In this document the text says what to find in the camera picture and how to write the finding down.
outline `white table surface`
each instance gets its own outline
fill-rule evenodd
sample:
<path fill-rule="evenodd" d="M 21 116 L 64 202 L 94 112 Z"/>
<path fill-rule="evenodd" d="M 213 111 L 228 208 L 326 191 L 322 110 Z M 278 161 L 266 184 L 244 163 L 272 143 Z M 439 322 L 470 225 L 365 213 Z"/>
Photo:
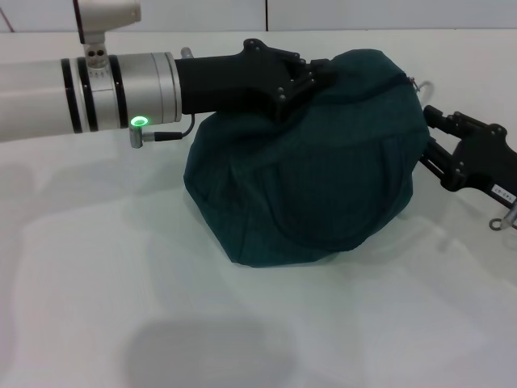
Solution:
<path fill-rule="evenodd" d="M 202 57 L 248 37 L 306 59 L 381 49 L 435 84 L 430 103 L 506 126 L 517 149 L 517 31 L 119 33 L 108 49 Z M 0 49 L 82 51 L 74 34 L 2 34 Z M 418 166 L 408 208 L 355 251 L 246 268 L 183 187 L 192 140 L 0 145 L 1 388 L 515 387 L 517 234 L 488 228 L 502 206 Z"/>

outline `green fabric bag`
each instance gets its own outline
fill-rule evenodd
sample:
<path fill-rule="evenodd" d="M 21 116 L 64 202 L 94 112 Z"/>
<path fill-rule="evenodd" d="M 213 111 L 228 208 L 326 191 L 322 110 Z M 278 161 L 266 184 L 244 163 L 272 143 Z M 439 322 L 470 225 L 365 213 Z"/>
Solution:
<path fill-rule="evenodd" d="M 288 121 L 217 113 L 185 184 L 235 263 L 313 262 L 349 251 L 399 214 L 429 140 L 414 88 L 376 50 L 333 60 L 338 81 Z"/>

